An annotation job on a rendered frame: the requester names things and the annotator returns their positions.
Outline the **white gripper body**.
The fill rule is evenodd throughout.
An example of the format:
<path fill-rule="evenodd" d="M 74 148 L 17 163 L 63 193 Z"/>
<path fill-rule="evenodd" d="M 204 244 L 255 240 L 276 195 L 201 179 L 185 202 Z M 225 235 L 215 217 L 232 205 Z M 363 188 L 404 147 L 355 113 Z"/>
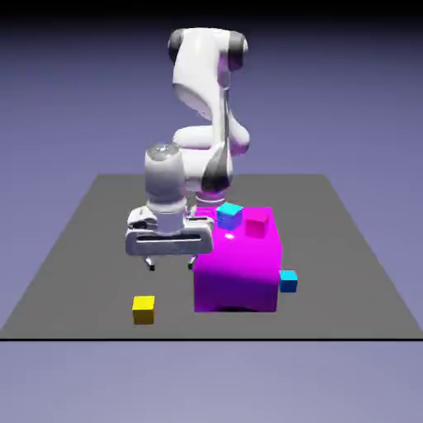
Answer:
<path fill-rule="evenodd" d="M 190 225 L 172 235 L 159 235 L 153 230 L 128 226 L 125 248 L 133 256 L 208 254 L 213 249 L 212 229 Z"/>

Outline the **small yellow cube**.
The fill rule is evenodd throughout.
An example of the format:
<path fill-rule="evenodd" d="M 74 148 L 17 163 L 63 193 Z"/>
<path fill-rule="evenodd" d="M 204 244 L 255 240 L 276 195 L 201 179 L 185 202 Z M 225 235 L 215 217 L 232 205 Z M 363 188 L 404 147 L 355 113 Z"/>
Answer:
<path fill-rule="evenodd" d="M 155 296 L 134 296 L 132 316 L 135 325 L 152 325 L 154 323 Z"/>

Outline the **small cyan cube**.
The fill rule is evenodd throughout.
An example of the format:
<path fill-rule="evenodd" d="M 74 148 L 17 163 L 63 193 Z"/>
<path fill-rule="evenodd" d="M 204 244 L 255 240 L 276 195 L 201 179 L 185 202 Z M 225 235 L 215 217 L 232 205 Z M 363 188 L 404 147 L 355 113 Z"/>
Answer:
<path fill-rule="evenodd" d="M 219 228 L 234 231 L 242 224 L 243 207 L 229 202 L 224 202 L 216 209 L 216 222 Z"/>
<path fill-rule="evenodd" d="M 279 271 L 279 291 L 282 293 L 297 291 L 297 272 L 293 269 Z"/>

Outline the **large magenta box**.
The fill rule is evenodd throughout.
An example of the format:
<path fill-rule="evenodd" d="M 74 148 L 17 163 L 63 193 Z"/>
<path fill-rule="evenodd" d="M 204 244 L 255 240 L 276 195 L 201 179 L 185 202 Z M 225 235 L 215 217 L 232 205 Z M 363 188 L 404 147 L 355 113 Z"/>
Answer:
<path fill-rule="evenodd" d="M 249 209 L 269 211 L 263 239 L 245 234 Z M 213 251 L 197 257 L 193 269 L 196 312 L 228 310 L 275 312 L 283 247 L 271 207 L 245 207 L 242 224 L 234 231 L 213 228 Z"/>

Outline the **small pink cube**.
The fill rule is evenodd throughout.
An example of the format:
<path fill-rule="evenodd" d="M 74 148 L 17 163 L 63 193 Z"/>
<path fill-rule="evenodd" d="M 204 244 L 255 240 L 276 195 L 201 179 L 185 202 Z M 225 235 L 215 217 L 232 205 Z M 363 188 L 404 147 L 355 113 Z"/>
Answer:
<path fill-rule="evenodd" d="M 264 208 L 249 209 L 245 218 L 245 234 L 263 239 L 268 231 L 269 211 Z"/>

